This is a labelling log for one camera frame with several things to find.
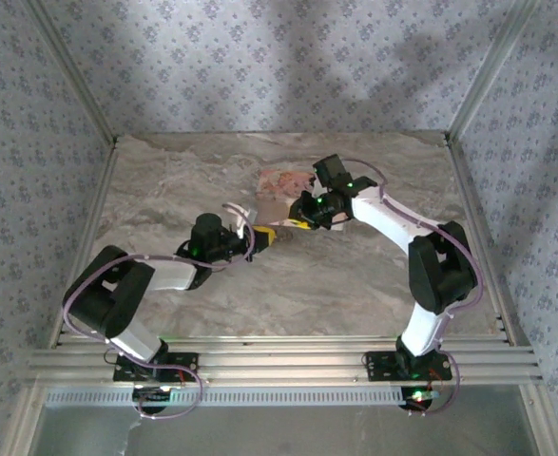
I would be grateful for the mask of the aluminium mounting rail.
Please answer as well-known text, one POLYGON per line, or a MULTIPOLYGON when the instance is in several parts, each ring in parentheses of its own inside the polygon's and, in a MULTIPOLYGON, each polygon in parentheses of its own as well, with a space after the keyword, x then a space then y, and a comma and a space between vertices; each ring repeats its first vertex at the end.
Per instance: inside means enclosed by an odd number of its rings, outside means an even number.
MULTIPOLYGON (((348 386, 367 380, 365 352, 388 351, 394 341, 371 336, 200 336, 169 342, 174 352, 199 355, 199 376, 210 387, 348 386)), ((469 385, 521 385, 541 381, 529 346, 502 336, 455 336, 444 350, 455 359, 458 379, 469 385)), ((102 385, 112 379, 114 354, 100 342, 63 334, 54 349, 36 350, 33 377, 50 385, 102 385)))

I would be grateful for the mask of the aluminium frame post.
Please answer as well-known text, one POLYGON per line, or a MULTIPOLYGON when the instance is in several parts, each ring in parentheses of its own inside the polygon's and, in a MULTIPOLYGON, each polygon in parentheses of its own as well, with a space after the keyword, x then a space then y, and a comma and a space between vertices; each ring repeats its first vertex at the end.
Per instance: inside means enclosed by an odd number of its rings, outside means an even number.
POLYGON ((43 1, 20 0, 20 2, 94 127, 106 143, 113 145, 115 143, 115 135, 110 128, 109 122, 100 104, 89 89, 84 73, 78 68, 78 65, 71 56, 67 43, 63 39, 60 30, 55 26, 43 1))
POLYGON ((502 25, 492 39, 482 65, 472 80, 470 89, 453 117, 446 135, 448 145, 454 145, 463 138, 501 68, 507 62, 530 18, 541 3, 542 0, 512 1, 502 25))

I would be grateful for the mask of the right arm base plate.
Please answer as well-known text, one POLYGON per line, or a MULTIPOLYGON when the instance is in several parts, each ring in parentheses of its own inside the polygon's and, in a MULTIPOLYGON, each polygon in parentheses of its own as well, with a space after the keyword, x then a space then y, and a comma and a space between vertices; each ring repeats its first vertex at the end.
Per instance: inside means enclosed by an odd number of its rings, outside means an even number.
POLYGON ((400 351, 367 351, 362 363, 370 382, 452 380, 448 356, 437 351, 414 358, 400 351))

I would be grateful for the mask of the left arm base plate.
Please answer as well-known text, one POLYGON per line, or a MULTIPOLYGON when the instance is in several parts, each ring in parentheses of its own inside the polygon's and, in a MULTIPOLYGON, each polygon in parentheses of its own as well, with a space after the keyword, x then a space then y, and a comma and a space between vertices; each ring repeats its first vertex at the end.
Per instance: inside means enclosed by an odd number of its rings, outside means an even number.
MULTIPOLYGON (((170 352, 166 355, 165 364, 178 365, 194 372, 198 370, 199 355, 195 352, 170 352)), ((157 381, 161 383, 194 383, 194 377, 181 370, 161 370, 143 367, 119 355, 113 362, 114 382, 145 382, 157 381)))

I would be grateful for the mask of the pink floral pouch bag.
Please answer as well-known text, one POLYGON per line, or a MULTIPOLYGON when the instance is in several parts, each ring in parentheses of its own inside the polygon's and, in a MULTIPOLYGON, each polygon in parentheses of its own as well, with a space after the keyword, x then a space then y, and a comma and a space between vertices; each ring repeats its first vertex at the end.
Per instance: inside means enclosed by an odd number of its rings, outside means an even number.
MULTIPOLYGON (((290 217, 304 219, 298 209, 293 208, 303 190, 309 191, 313 197, 319 197, 326 191, 314 173, 263 169, 256 191, 255 223, 294 228, 289 224, 290 217)), ((312 230, 320 228, 320 225, 309 224, 312 230)))

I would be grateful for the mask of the aluminium side rail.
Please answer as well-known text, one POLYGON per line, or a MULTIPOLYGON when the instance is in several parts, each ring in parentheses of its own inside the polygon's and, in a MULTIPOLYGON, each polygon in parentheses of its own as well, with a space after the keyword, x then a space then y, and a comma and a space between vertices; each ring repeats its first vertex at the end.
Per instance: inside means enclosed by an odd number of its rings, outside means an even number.
POLYGON ((72 263, 71 270, 67 276, 66 288, 61 292, 64 295, 69 286, 87 266, 89 255, 96 238, 97 229, 106 201, 106 194, 111 181, 113 170, 117 161, 116 143, 112 143, 108 148, 106 160, 101 169, 101 174, 97 180, 95 191, 87 211, 87 219, 84 225, 82 236, 78 244, 78 249, 72 263))
POLYGON ((476 253, 478 264, 483 272, 485 287, 491 299, 491 304, 500 315, 503 333, 512 346, 519 346, 520 332, 516 325, 517 318, 513 315, 512 302, 509 291, 500 283, 496 268, 491 257, 491 233, 485 220, 481 201, 477 195, 474 182, 467 166, 464 152, 458 141, 447 137, 446 145, 449 149, 454 177, 463 201, 467 221, 470 226, 470 246, 476 253))

